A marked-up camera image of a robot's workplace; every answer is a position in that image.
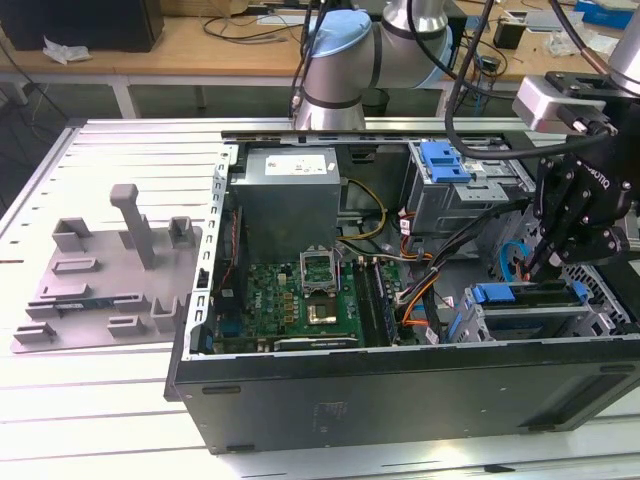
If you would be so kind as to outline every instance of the black box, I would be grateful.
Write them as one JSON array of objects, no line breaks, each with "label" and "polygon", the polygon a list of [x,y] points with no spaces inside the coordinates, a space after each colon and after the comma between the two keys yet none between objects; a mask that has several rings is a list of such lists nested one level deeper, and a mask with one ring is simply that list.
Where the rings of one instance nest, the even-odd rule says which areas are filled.
[{"label": "black box", "polygon": [[16,50],[39,50],[46,36],[89,50],[148,52],[164,27],[160,0],[2,0],[0,21]]},{"label": "black box", "polygon": [[520,39],[527,26],[524,23],[498,22],[496,33],[493,36],[493,44],[498,48],[515,50],[520,44]]}]

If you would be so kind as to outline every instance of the power cord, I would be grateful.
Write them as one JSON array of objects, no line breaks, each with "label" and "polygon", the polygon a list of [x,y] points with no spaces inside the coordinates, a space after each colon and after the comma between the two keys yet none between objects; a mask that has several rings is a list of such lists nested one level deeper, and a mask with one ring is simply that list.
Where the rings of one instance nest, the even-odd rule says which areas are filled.
[{"label": "power cord", "polygon": [[[301,50],[303,51],[300,56],[300,62],[298,63],[298,67],[293,75],[293,81],[291,82],[291,95],[289,97],[289,117],[292,118],[294,116],[295,110],[299,106],[299,104],[294,105],[294,99],[296,98],[296,93],[299,88],[303,88],[304,82],[307,79],[307,73],[309,72],[309,66],[311,65],[311,60],[313,58],[313,47],[315,46],[316,36],[320,31],[320,27],[322,26],[322,22],[329,12],[329,1],[325,0],[320,3],[320,7],[318,9],[318,16],[316,17],[316,25],[313,29],[313,33],[309,35],[309,26],[311,24],[311,0],[309,1],[309,5],[307,7],[308,14],[305,15],[305,24],[303,25],[302,37],[304,38],[304,43],[302,44]],[[300,73],[302,72],[302,80],[300,81],[300,86],[298,86],[298,78],[300,77]]]},{"label": "power cord", "polygon": [[[204,30],[204,33],[206,33],[207,35],[210,35],[212,37],[219,38],[219,39],[225,40],[227,42],[242,43],[242,44],[247,44],[247,45],[264,44],[264,43],[271,43],[271,42],[281,42],[284,39],[281,38],[281,37],[274,37],[273,34],[278,33],[278,32],[284,32],[285,30],[289,32],[289,34],[291,35],[291,38],[293,38],[296,42],[299,41],[293,35],[292,29],[293,28],[297,28],[297,27],[301,27],[302,25],[288,25],[287,22],[285,22],[285,20],[280,15],[268,15],[268,17],[278,17],[278,18],[280,18],[282,23],[284,23],[286,26],[285,27],[276,28],[276,29],[273,29],[273,30],[269,30],[267,32],[261,32],[261,33],[255,33],[255,34],[252,34],[252,35],[244,35],[244,36],[237,36],[236,37],[236,36],[223,35],[224,31],[229,26],[229,23],[231,23],[232,25],[235,25],[236,27],[247,27],[249,25],[252,25],[252,24],[256,23],[260,19],[259,18],[255,18],[254,20],[251,20],[250,22],[247,22],[247,23],[235,23],[235,22],[231,21],[227,17],[214,17],[214,18],[211,18],[211,19],[207,20],[205,23],[203,23],[202,24],[202,29]],[[220,32],[214,32],[209,28],[209,25],[211,25],[214,22],[217,22],[218,20],[225,20],[226,24],[225,24],[225,26],[222,28],[222,30]]]},{"label": "power cord", "polygon": [[51,100],[51,97],[49,97],[49,95],[47,95],[47,92],[45,92],[40,85],[38,85],[36,82],[34,82],[31,77],[27,74],[27,72],[25,72],[20,65],[18,65],[15,60],[13,59],[13,57],[11,56],[11,54],[9,53],[9,51],[7,50],[7,48],[4,46],[4,42],[2,42],[2,40],[0,39],[0,49],[2,49],[2,51],[4,52],[5,56],[7,57],[7,59],[9,59],[9,62],[11,63],[11,65],[13,65],[13,68],[15,68],[18,73],[20,73],[30,84],[32,84],[34,86],[34,88],[36,90],[38,90],[42,96],[47,100],[47,102],[49,102],[51,104],[51,106],[65,119],[65,120],[69,120],[69,116],[64,112],[64,110],[62,110],[57,104],[56,102],[54,102],[53,100]]},{"label": "power cord", "polygon": [[447,108],[445,110],[444,116],[444,125],[445,131],[447,133],[447,138],[451,142],[451,144],[464,156],[475,158],[478,160],[515,160],[515,159],[524,159],[524,158],[538,158],[549,155],[561,155],[568,152],[573,152],[576,150],[580,150],[586,147],[590,147],[601,143],[607,140],[610,136],[608,131],[604,131],[598,133],[597,135],[581,138],[575,140],[573,142],[559,144],[559,145],[550,145],[545,147],[535,147],[529,148],[525,150],[478,150],[476,148],[470,148],[462,141],[462,138],[456,133],[454,124],[453,124],[453,113],[455,110],[455,105],[458,101],[458,96],[460,95],[460,89],[464,84],[464,77],[467,74],[467,70],[469,69],[469,65],[473,59],[473,56],[478,48],[478,44],[480,43],[480,35],[482,35],[482,31],[487,24],[489,19],[489,14],[491,13],[491,9],[493,8],[494,0],[487,0],[482,10],[482,15],[480,16],[480,22],[476,32],[473,35],[471,40],[471,44],[467,50],[467,54],[465,55],[462,65],[460,66],[460,71],[458,73],[458,78],[453,82],[453,89],[451,91],[451,97],[449,99],[449,103],[447,104]]},{"label": "power cord", "polygon": [[[413,0],[408,0],[407,1],[407,12],[413,12]],[[420,47],[420,50],[422,50],[424,52],[424,54],[429,58],[429,60],[431,60],[431,62],[433,62],[433,64],[436,67],[438,67],[440,70],[442,70],[444,73],[446,73],[453,80],[457,80],[458,78],[460,78],[460,82],[461,82],[462,85],[464,85],[468,89],[470,89],[470,90],[472,90],[472,91],[474,91],[476,93],[479,93],[481,95],[485,95],[485,96],[491,97],[491,98],[501,98],[503,100],[513,100],[513,98],[514,98],[513,95],[501,95],[501,94],[498,94],[498,93],[489,92],[487,90],[483,90],[481,88],[478,88],[473,83],[467,82],[465,80],[465,78],[464,78],[467,72],[465,70],[465,72],[462,73],[462,68],[460,69],[460,72],[458,74],[456,74],[452,69],[447,67],[444,63],[442,63],[440,61],[440,59],[438,57],[436,57],[431,52],[431,50],[429,50],[427,48],[427,46],[424,44],[424,42],[420,38],[420,34],[418,33],[418,30],[416,29],[416,24],[415,24],[415,21],[413,20],[413,15],[407,15],[407,22],[409,23],[409,30],[411,30],[413,38],[415,39],[416,43]],[[478,25],[478,28],[477,28],[476,31],[479,34],[482,34],[482,31],[484,30],[485,26],[486,26],[486,21],[481,26]]]}]

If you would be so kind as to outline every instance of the open computer tower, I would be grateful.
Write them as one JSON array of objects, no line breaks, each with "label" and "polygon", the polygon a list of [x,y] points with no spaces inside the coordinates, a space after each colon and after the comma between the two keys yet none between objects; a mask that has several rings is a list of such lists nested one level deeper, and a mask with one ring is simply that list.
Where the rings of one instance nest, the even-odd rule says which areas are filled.
[{"label": "open computer tower", "polygon": [[[522,247],[503,263],[536,240],[537,161],[461,159],[429,132],[224,136],[169,375],[212,453],[566,431],[638,384],[628,262],[566,266],[545,291],[513,279]],[[416,257],[514,201],[405,325]]]}]

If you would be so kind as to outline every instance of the table leg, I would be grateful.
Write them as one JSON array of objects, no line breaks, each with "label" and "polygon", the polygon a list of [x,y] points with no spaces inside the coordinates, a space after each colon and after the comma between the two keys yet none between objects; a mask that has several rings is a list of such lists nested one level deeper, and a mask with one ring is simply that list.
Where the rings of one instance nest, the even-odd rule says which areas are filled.
[{"label": "table leg", "polygon": [[447,103],[449,103],[449,97],[451,97],[452,89],[453,82],[447,82],[442,86],[442,93],[440,93],[440,100],[438,100],[436,117],[444,117],[444,112],[447,109]]},{"label": "table leg", "polygon": [[204,87],[202,85],[196,85],[193,87],[196,94],[196,106],[199,110],[203,110],[207,108],[207,94],[204,91]]},{"label": "table leg", "polygon": [[113,94],[116,96],[118,107],[120,107],[120,114],[122,118],[140,118],[140,112],[138,106],[131,95],[129,85],[122,83],[114,83],[111,85],[113,88]]},{"label": "table leg", "polygon": [[20,83],[0,83],[0,88],[5,92],[11,100],[16,102],[18,105],[27,105],[29,103],[29,99],[24,94],[24,90],[22,89],[22,84]]}]

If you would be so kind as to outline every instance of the gray plastic block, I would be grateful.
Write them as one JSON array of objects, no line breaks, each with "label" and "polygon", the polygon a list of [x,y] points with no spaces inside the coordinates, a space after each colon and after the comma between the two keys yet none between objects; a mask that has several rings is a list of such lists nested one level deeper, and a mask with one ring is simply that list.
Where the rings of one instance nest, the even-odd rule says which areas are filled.
[{"label": "gray plastic block", "polygon": [[171,238],[173,248],[195,247],[196,237],[193,233],[191,219],[189,217],[173,217],[169,220],[169,238]]},{"label": "gray plastic block", "polygon": [[129,296],[128,300],[116,300],[113,306],[120,313],[148,312],[150,309],[149,301],[142,293],[119,294],[119,297]]},{"label": "gray plastic block", "polygon": [[82,218],[61,218],[52,236],[61,252],[84,252],[82,239],[90,237],[91,232]]},{"label": "gray plastic block", "polygon": [[[111,197],[123,214],[133,217],[129,218],[137,229],[137,237],[130,236],[133,248],[125,248],[119,231],[89,232],[82,219],[58,223],[54,235],[74,234],[82,251],[69,255],[69,242],[58,243],[25,309],[33,323],[15,332],[11,346],[15,353],[173,340],[176,325],[186,314],[202,230],[185,217],[172,219],[165,228],[150,229],[135,206],[136,194],[135,185],[122,186],[114,187]],[[147,260],[151,249],[153,269],[140,266],[138,247]],[[137,320],[119,323],[121,317]]]},{"label": "gray plastic block", "polygon": [[13,337],[22,345],[51,342],[56,332],[47,322],[34,322],[18,327]]},{"label": "gray plastic block", "polygon": [[61,316],[61,311],[53,305],[29,306],[25,311],[33,320],[38,318],[60,318]]},{"label": "gray plastic block", "polygon": [[154,298],[153,304],[151,305],[151,318],[155,321],[158,331],[175,332],[182,318],[182,309],[183,307],[178,297],[173,297],[169,310],[162,308],[160,300]]},{"label": "gray plastic block", "polygon": [[81,272],[89,273],[98,270],[98,266],[98,261],[95,258],[70,258],[56,262],[51,271],[56,275]]},{"label": "gray plastic block", "polygon": [[151,229],[146,218],[143,218],[138,211],[136,198],[138,198],[138,187],[134,184],[114,185],[109,196],[111,205],[119,208],[122,212],[122,217],[129,229],[131,242],[138,252],[142,266],[145,270],[151,270],[155,258]]},{"label": "gray plastic block", "polygon": [[45,285],[40,293],[40,298],[79,298],[89,293],[89,285],[86,283],[67,285]]},{"label": "gray plastic block", "polygon": [[144,323],[140,321],[138,315],[111,317],[109,318],[107,328],[109,332],[111,332],[111,335],[113,335],[113,338],[142,335],[145,331]]}]

